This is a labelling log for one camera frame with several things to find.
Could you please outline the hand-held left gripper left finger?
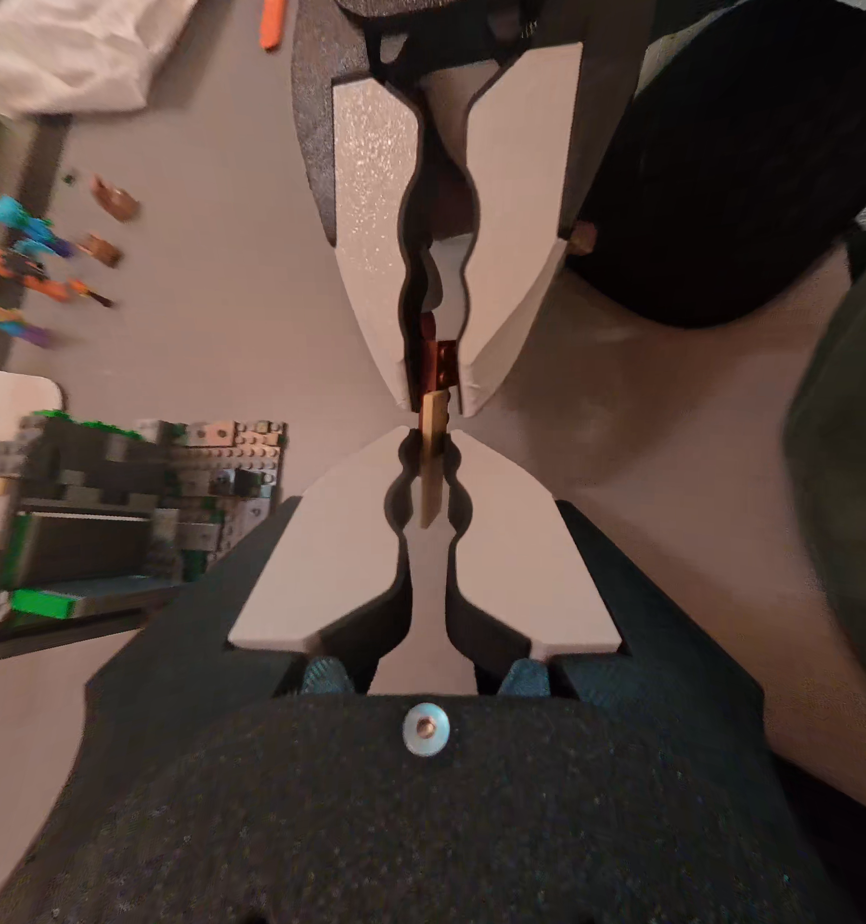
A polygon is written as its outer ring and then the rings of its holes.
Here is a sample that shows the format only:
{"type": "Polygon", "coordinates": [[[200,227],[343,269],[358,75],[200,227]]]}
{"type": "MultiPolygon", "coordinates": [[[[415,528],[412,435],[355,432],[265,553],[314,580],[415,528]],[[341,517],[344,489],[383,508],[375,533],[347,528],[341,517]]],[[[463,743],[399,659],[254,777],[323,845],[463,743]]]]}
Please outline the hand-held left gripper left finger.
{"type": "Polygon", "coordinates": [[[237,649],[378,661],[410,619],[384,625],[409,576],[414,432],[398,426],[316,480],[228,635],[237,649]]]}

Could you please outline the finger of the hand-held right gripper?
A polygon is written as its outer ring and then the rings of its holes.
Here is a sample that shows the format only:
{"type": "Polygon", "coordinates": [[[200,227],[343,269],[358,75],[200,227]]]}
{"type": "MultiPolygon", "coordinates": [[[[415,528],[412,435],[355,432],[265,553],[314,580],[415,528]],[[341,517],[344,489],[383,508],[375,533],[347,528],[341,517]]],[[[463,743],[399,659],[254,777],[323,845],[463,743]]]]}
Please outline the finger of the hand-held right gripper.
{"type": "Polygon", "coordinates": [[[519,358],[567,247],[558,226],[582,52],[577,41],[443,72],[443,138],[463,156],[477,209],[458,344],[467,418],[519,358]]]}
{"type": "Polygon", "coordinates": [[[425,118],[374,77],[334,86],[335,256],[395,403],[420,407],[420,312],[434,273],[423,227],[425,118]]]}

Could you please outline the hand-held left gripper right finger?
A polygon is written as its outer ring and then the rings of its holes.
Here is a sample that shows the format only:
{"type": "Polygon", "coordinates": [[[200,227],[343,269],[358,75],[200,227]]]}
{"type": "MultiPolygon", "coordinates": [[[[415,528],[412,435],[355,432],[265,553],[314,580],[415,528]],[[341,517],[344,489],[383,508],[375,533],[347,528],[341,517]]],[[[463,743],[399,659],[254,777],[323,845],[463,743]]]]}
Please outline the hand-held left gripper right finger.
{"type": "Polygon", "coordinates": [[[620,632],[551,492],[462,431],[445,465],[452,645],[470,661],[615,653],[620,632]]]}

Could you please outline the tan smooth toy tile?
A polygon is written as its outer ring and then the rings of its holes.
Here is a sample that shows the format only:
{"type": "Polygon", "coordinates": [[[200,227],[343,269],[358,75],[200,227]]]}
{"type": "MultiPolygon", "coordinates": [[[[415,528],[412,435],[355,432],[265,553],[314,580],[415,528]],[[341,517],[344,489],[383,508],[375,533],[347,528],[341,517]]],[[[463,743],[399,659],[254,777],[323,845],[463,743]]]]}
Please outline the tan smooth toy tile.
{"type": "Polygon", "coordinates": [[[423,529],[434,523],[441,510],[449,404],[450,390],[436,390],[423,396],[420,408],[420,527],[423,529]]]}

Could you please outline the brown studded toy plate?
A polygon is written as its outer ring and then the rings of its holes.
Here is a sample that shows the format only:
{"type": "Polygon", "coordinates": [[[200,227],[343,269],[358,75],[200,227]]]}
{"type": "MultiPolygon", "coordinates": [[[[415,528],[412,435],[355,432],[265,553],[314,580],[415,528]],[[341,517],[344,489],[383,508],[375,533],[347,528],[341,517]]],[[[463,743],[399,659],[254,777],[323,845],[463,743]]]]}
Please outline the brown studded toy plate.
{"type": "Polygon", "coordinates": [[[423,400],[427,394],[448,391],[457,387],[459,381],[458,342],[439,339],[437,320],[431,310],[421,313],[419,330],[419,395],[423,400]]]}

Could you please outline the person's right forearm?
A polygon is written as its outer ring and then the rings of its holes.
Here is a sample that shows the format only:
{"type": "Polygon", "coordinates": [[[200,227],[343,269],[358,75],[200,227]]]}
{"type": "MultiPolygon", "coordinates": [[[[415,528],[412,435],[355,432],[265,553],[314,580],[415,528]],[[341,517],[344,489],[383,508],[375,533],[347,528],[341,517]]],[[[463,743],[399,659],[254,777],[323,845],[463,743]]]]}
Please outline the person's right forearm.
{"type": "Polygon", "coordinates": [[[782,294],[866,207],[866,10],[700,2],[702,29],[625,112],[566,268],[652,321],[704,328],[782,294]]]}

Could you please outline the grey desk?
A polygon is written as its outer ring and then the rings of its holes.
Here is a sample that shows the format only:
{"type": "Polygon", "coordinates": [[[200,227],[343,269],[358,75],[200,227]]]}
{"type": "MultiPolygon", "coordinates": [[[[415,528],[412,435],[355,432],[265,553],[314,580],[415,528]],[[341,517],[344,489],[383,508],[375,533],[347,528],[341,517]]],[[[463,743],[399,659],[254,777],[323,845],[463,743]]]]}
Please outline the grey desk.
{"type": "MultiPolygon", "coordinates": [[[[100,174],[142,201],[114,296],[125,311],[73,384],[72,410],[169,419],[288,416],[285,472],[318,439],[344,450],[226,557],[185,584],[82,684],[71,766],[0,873],[0,922],[860,922],[793,815],[776,752],[866,805],[866,705],[778,730],[774,693],[804,677],[826,619],[780,596],[747,656],[727,597],[687,615],[635,564],[602,505],[632,490],[670,538],[738,552],[758,508],[736,456],[753,437],[785,463],[786,416],[822,334],[771,321],[782,294],[724,324],[646,319],[566,268],[480,412],[450,389],[439,516],[420,527],[419,413],[401,409],[359,330],[308,184],[291,50],[252,47],[210,92],[193,139],[113,141],[100,174]],[[228,635],[301,495],[398,426],[414,432],[410,625],[378,661],[237,649],[228,635]],[[450,433],[524,468],[556,500],[620,632],[615,653],[470,661],[446,627],[450,433]]],[[[462,154],[444,140],[443,72],[402,89],[425,118],[421,222],[434,273],[421,309],[441,340],[468,314],[477,224],[462,154]]],[[[866,687],[833,629],[846,689],[866,687]]]]}

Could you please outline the grey toy brick building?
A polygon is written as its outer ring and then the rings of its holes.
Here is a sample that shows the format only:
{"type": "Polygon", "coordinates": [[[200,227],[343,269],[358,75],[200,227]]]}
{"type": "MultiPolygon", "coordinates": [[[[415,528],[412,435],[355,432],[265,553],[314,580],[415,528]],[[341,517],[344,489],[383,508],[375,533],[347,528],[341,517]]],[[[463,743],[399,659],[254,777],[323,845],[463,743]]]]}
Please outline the grey toy brick building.
{"type": "Polygon", "coordinates": [[[0,660],[145,624],[274,514],[287,443],[269,420],[20,418],[0,440],[0,660]]]}

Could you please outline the white cloth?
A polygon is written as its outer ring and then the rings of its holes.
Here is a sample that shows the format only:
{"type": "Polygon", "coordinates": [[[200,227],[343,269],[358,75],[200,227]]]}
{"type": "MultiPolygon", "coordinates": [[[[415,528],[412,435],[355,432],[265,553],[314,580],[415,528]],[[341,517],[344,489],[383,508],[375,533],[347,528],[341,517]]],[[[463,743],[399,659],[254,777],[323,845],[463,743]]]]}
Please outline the white cloth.
{"type": "Polygon", "coordinates": [[[196,1],[0,2],[0,116],[135,112],[196,1]]]}

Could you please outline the blue toy figure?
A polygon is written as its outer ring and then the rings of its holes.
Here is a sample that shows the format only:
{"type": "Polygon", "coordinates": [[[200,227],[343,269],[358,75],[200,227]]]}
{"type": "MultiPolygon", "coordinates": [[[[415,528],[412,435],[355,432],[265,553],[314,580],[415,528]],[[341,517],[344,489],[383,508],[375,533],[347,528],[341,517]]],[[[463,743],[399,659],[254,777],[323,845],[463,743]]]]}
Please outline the blue toy figure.
{"type": "Polygon", "coordinates": [[[23,257],[34,260],[51,253],[68,260],[73,256],[73,246],[57,236],[49,221],[30,214],[10,196],[0,196],[0,224],[19,233],[13,250],[23,257]]]}

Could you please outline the orange toy figure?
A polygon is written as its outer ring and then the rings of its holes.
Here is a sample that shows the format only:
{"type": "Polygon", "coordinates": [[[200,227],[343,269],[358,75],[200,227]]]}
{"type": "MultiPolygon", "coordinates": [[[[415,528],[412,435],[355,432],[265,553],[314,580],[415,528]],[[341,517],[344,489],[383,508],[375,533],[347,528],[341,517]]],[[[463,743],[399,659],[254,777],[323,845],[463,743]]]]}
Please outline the orange toy figure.
{"type": "Polygon", "coordinates": [[[76,278],[65,281],[52,279],[44,265],[14,250],[0,248],[0,277],[19,283],[24,288],[47,295],[52,300],[66,304],[75,296],[82,296],[106,308],[114,308],[113,299],[92,290],[76,278]]]}

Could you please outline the dark green cloth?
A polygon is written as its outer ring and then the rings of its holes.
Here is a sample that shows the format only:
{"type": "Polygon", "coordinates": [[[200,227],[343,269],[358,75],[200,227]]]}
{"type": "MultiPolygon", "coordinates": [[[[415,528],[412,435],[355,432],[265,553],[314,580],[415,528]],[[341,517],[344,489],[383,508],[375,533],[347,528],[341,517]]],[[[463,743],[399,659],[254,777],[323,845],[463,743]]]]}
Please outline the dark green cloth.
{"type": "Polygon", "coordinates": [[[783,450],[805,548],[866,673],[866,269],[801,378],[783,450]]]}

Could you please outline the white box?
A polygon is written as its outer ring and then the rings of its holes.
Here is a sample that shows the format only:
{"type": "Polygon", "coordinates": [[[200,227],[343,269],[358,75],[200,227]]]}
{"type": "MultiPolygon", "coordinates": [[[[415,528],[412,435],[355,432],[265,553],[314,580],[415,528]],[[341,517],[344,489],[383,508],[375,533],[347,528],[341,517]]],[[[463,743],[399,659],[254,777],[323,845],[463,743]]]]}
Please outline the white box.
{"type": "Polygon", "coordinates": [[[52,380],[29,374],[0,372],[0,440],[8,440],[19,420],[40,410],[63,410],[64,397],[52,380]]]}

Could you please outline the green and purple toy figure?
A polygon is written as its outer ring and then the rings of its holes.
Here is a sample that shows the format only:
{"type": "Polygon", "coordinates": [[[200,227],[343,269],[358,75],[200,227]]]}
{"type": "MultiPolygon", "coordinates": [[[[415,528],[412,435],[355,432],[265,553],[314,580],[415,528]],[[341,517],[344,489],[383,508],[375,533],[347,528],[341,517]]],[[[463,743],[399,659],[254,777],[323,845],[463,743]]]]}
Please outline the green and purple toy figure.
{"type": "Polygon", "coordinates": [[[0,307],[0,331],[39,348],[46,349],[52,346],[50,332],[26,321],[16,308],[0,307]]]}

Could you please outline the person's black clothing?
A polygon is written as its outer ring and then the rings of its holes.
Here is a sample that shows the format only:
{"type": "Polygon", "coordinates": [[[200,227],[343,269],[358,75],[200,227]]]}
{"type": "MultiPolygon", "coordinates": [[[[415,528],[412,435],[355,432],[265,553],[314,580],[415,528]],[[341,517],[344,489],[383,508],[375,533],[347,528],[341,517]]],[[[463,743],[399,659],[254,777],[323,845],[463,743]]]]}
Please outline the person's black clothing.
{"type": "Polygon", "coordinates": [[[799,826],[866,922],[866,807],[785,758],[772,759],[799,826]]]}

